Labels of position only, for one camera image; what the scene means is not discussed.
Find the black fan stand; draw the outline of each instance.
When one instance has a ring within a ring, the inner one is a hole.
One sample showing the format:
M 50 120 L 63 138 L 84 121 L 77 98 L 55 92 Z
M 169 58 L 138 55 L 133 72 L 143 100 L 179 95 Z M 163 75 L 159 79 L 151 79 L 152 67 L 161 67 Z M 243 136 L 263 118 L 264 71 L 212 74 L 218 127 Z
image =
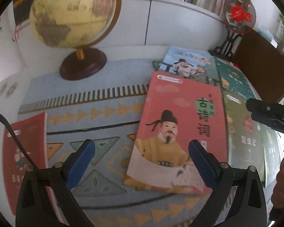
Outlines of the black fan stand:
M 215 47 L 214 50 L 209 50 L 208 52 L 213 56 L 229 61 L 233 57 L 233 45 L 239 37 L 242 37 L 242 35 L 234 31 L 231 33 L 229 27 L 227 27 L 227 37 L 224 43 L 221 46 Z

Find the brown globe base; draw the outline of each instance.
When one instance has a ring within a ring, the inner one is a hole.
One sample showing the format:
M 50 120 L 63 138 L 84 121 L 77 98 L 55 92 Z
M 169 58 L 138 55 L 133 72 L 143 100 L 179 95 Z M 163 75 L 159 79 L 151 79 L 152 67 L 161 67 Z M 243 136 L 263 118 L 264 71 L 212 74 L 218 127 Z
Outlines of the brown globe base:
M 78 60 L 76 52 L 68 55 L 60 66 L 60 76 L 66 80 L 80 80 L 99 72 L 106 64 L 104 52 L 95 48 L 84 49 L 85 58 Z

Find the red flower decoration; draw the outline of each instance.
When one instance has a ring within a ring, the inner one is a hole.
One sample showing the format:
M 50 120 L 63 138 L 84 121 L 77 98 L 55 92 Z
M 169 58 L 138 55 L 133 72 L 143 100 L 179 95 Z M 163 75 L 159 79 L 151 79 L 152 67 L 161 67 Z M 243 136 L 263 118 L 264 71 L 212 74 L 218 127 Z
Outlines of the red flower decoration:
M 252 15 L 250 13 L 246 12 L 244 10 L 244 8 L 242 8 L 239 5 L 231 6 L 230 17 L 238 23 L 241 23 L 243 20 L 245 20 L 247 22 L 252 21 Z

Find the human hand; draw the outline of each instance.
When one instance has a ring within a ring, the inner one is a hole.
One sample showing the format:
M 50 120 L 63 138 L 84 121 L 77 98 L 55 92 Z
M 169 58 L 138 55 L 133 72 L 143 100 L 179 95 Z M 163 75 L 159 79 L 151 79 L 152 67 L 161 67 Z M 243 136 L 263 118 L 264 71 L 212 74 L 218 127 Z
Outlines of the human hand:
M 271 202 L 275 208 L 282 208 L 284 207 L 284 159 L 281 162 L 280 171 L 276 175 L 276 181 Z

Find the metal bolt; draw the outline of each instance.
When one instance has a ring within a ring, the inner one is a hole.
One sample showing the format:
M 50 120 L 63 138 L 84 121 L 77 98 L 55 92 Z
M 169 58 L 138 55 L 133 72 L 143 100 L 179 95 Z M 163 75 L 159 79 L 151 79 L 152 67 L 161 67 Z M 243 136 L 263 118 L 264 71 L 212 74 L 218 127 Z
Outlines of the metal bolt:
M 255 172 L 255 171 L 257 170 L 254 166 L 250 166 L 249 169 L 250 169 L 252 172 Z
M 228 164 L 226 162 L 222 162 L 221 163 L 221 167 L 224 168 L 224 169 L 227 169 L 228 168 Z
M 28 171 L 28 172 L 31 172 L 31 171 L 33 170 L 33 168 L 34 168 L 33 166 L 29 166 L 29 167 L 27 168 L 27 171 Z
M 63 162 L 61 162 L 61 161 L 58 161 L 58 162 L 55 163 L 56 168 L 60 168 L 62 165 L 63 165 Z

